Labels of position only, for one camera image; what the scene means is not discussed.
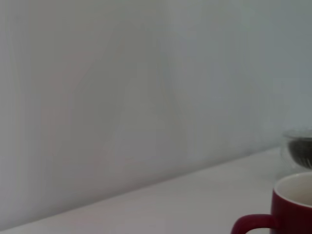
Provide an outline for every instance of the mug handle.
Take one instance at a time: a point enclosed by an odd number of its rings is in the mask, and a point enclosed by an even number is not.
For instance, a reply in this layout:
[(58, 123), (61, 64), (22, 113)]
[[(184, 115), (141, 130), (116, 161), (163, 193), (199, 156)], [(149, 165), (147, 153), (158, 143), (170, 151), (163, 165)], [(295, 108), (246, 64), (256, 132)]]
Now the mug handle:
[(270, 214), (250, 214), (236, 221), (231, 234), (246, 234), (257, 228), (278, 228), (277, 220)]

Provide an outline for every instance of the mug rim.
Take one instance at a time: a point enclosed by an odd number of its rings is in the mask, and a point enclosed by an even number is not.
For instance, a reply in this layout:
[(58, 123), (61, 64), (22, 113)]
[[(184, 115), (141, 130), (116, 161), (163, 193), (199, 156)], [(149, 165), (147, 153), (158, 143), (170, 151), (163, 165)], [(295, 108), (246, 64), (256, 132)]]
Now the mug rim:
[(306, 175), (312, 176), (312, 172), (296, 173), (296, 174), (288, 175), (288, 176), (286, 176), (286, 177), (284, 177), (284, 178), (281, 178), (279, 181), (277, 181), (277, 182), (275, 183), (273, 191), (274, 191), (274, 192), (276, 193), (276, 195), (278, 195), (280, 198), (282, 198), (282, 199), (284, 199), (284, 200), (286, 200), (286, 201), (288, 201), (288, 202), (290, 202), (290, 203), (292, 203), (292, 204), (296, 204), (296, 205), (299, 205), (299, 206), (304, 206), (304, 207), (307, 207), (307, 208), (312, 209), (312, 205), (307, 205), (307, 204), (304, 204), (304, 203), (301, 203), (301, 202), (297, 202), (297, 201), (291, 200), (291, 199), (285, 197), (284, 195), (282, 195), (282, 194), (278, 191), (278, 189), (277, 189), (277, 187), (278, 187), (281, 183), (283, 183), (283, 182), (285, 182), (285, 181), (287, 181), (287, 180), (289, 180), (289, 179), (291, 179), (291, 178), (294, 178), (294, 177), (302, 177), (302, 176), (306, 176)]

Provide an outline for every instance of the white wall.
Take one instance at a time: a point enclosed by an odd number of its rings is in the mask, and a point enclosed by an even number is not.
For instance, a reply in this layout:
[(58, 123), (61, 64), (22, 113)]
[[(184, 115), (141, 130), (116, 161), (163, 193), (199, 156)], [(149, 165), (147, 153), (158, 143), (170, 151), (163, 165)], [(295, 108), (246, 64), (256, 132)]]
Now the white wall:
[(0, 0), (0, 229), (309, 123), (309, 0)]

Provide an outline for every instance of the white countertop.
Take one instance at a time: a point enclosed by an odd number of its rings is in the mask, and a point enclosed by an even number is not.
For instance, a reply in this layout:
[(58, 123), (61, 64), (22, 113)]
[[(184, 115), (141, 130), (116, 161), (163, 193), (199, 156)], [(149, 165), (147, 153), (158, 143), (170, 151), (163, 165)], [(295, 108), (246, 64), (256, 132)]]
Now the white countertop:
[(229, 234), (240, 216), (270, 211), (281, 171), (269, 150), (0, 233)]

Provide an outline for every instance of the mug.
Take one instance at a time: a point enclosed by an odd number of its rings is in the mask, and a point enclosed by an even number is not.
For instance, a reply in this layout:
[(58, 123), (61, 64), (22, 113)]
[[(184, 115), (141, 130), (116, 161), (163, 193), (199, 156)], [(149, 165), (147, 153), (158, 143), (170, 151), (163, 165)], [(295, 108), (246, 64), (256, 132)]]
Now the mug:
[(274, 186), (271, 214), (241, 217), (231, 234), (270, 228), (271, 234), (312, 234), (312, 172), (280, 179)]

